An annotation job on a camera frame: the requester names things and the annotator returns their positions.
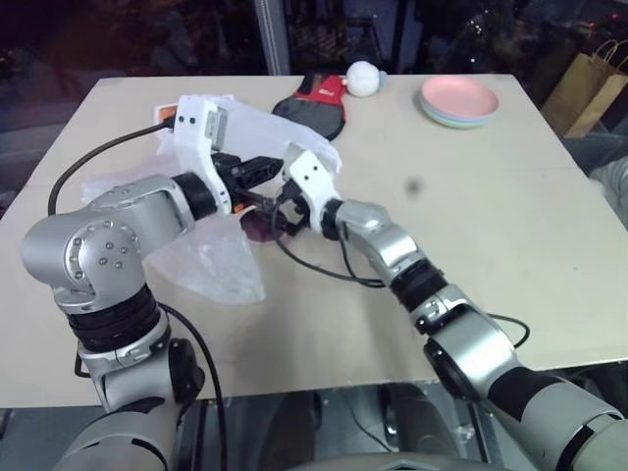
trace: floor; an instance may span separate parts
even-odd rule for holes
[[[461,455],[479,460],[478,445],[465,407],[456,403],[438,382],[422,383],[420,387],[443,415]],[[358,429],[347,405],[364,428],[384,441],[377,387],[324,390],[319,394],[323,412],[316,432],[317,459],[383,451],[378,443]],[[283,397],[283,394],[268,394],[228,399],[230,470],[257,469],[263,439]],[[100,414],[100,407],[15,410],[5,437],[0,441],[0,471],[51,469],[79,431]],[[491,424],[498,446],[497,459],[502,460],[503,466],[516,471],[535,471],[505,431],[496,426],[495,420]],[[215,408],[210,406],[205,420],[202,458],[197,469],[217,469],[217,439]],[[188,468],[176,471],[188,471]]]

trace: white ball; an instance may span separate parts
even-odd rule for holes
[[[369,96],[380,87],[380,71],[366,61],[354,62],[346,71],[345,82],[348,92],[352,95]]]

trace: pink plate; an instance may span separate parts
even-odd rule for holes
[[[492,91],[468,77],[430,78],[423,83],[421,94],[433,108],[453,118],[488,118],[499,107]]]

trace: stacked plates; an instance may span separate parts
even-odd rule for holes
[[[421,106],[437,123],[469,129],[485,125],[495,115],[499,100],[491,90],[471,78],[439,76],[423,83]]]

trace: white toy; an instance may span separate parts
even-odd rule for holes
[[[342,84],[350,94],[363,98],[382,88],[386,75],[386,72],[379,71],[373,64],[358,61],[348,68]]]

